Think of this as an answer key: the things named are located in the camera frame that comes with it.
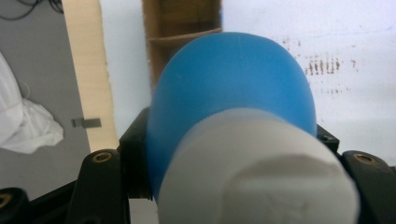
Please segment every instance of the gray wall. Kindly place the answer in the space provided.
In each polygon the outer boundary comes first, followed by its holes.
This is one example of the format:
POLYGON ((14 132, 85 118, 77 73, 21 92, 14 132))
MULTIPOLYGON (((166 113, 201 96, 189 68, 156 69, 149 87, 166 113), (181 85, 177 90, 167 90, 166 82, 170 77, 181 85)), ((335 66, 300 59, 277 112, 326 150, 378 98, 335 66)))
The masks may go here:
MULTIPOLYGON (((17 1, 0 1, 1 15, 20 15, 26 9, 17 1)), ((60 144, 31 155, 0 148, 0 189, 22 188, 34 199, 75 180, 90 153, 86 131, 71 125, 71 119, 82 117, 82 109, 64 15, 44 1, 21 21, 0 20, 0 51, 22 96, 26 83, 29 100, 46 107, 64 128, 60 144)))

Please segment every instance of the white object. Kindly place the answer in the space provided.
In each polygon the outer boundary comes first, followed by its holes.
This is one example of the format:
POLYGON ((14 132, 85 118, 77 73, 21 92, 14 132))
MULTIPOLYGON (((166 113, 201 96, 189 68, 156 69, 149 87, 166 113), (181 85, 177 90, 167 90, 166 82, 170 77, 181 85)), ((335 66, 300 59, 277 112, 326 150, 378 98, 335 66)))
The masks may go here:
POLYGON ((218 113, 181 141, 160 191, 162 224, 356 223, 358 193, 317 139, 253 109, 218 113))
POLYGON ((33 153, 63 138, 64 130, 50 112, 21 98, 15 77, 0 53, 0 148, 33 153))
POLYGON ((151 103, 140 0, 101 0, 107 72, 117 137, 151 103))
POLYGON ((305 70, 317 121, 396 164, 396 1, 223 0, 223 31, 275 40, 305 70))

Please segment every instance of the white wall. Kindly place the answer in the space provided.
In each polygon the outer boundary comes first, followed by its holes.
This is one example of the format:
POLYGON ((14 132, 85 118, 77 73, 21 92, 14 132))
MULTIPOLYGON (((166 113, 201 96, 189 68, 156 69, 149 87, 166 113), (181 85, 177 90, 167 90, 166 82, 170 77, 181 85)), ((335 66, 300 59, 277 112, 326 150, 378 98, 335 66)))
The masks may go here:
POLYGON ((223 0, 224 31, 275 40, 305 70, 340 151, 396 164, 396 2, 223 0))

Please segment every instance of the wooden board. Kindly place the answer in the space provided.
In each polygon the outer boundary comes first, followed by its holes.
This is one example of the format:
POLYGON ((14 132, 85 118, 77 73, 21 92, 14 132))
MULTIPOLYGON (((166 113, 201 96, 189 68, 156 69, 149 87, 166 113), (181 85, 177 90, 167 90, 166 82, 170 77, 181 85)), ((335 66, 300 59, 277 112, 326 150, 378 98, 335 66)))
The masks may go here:
POLYGON ((63 5, 84 118, 102 122, 101 128, 87 129, 91 152, 116 148, 99 0, 67 0, 63 5))

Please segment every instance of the white fabric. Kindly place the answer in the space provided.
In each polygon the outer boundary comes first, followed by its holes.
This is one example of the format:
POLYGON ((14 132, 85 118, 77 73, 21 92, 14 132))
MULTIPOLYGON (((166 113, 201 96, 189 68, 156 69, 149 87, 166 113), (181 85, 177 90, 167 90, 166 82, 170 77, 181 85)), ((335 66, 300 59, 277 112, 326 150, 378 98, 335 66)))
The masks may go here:
POLYGON ((22 99, 14 75, 0 53, 0 148, 33 153, 64 139, 63 128, 42 105, 22 99))

